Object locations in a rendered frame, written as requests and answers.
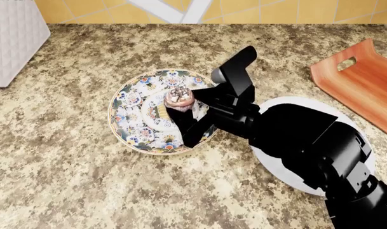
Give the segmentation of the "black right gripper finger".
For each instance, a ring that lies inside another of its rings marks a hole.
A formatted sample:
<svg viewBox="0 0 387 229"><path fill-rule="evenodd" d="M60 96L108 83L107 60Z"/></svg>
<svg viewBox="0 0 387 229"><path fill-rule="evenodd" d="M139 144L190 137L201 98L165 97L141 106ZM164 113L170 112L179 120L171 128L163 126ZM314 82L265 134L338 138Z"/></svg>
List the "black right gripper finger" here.
<svg viewBox="0 0 387 229"><path fill-rule="evenodd" d="M205 89L196 89L193 90L192 93L197 101L200 101L208 106L223 106L223 91L223 86L216 86Z"/></svg>
<svg viewBox="0 0 387 229"><path fill-rule="evenodd" d="M167 108L166 111L181 132L184 146L189 148L194 148L201 141L206 131L216 129L216 110L214 108L210 108L200 120L193 117L192 110L181 112L173 108Z"/></svg>

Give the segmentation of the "floral patterned ceramic plate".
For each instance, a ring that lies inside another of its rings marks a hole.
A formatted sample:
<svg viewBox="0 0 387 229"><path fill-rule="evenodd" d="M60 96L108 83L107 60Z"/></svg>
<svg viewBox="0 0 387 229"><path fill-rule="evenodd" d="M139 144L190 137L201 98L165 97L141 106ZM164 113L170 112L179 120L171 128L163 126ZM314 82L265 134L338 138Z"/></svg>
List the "floral patterned ceramic plate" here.
<svg viewBox="0 0 387 229"><path fill-rule="evenodd" d="M176 155L191 151L168 116L164 98L175 87L215 87L210 78L185 69L153 70L127 81L111 99L108 122L123 144L141 153Z"/></svg>

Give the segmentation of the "white round flat disc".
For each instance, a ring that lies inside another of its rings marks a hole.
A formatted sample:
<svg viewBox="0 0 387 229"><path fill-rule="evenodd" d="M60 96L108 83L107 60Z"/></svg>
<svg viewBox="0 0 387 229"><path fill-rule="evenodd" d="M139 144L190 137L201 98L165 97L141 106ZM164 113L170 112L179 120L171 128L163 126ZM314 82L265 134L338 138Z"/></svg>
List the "white round flat disc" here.
<svg viewBox="0 0 387 229"><path fill-rule="evenodd" d="M359 127L350 118L348 118L348 116L328 104L324 104L323 102L305 97L277 97L260 104L260 113L264 113L268 108L271 108L278 104L296 104L299 106L305 106L307 108L318 110L320 112L324 112L333 116L337 116L337 121L351 125L354 129L361 133L364 141L368 144L368 146L372 146L371 143L368 141L365 133L361 129L359 129ZM255 147L252 147L252 150L255 156L260 161L260 163L280 181L308 194L316 196L325 196L325 192L321 188L310 188L309 186L303 183L303 179L301 179L301 177L299 177L292 171L286 169L282 164L281 159L273 158L272 156L265 154L264 152L262 152L262 150Z"/></svg>

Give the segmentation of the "white quilted box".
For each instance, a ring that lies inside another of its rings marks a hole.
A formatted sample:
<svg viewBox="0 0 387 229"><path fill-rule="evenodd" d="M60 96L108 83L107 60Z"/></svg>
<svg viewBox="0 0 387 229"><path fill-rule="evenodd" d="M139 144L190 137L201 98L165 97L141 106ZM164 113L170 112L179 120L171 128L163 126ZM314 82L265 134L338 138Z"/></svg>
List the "white quilted box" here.
<svg viewBox="0 0 387 229"><path fill-rule="evenodd" d="M7 87L50 37L33 0L0 0L0 87Z"/></svg>

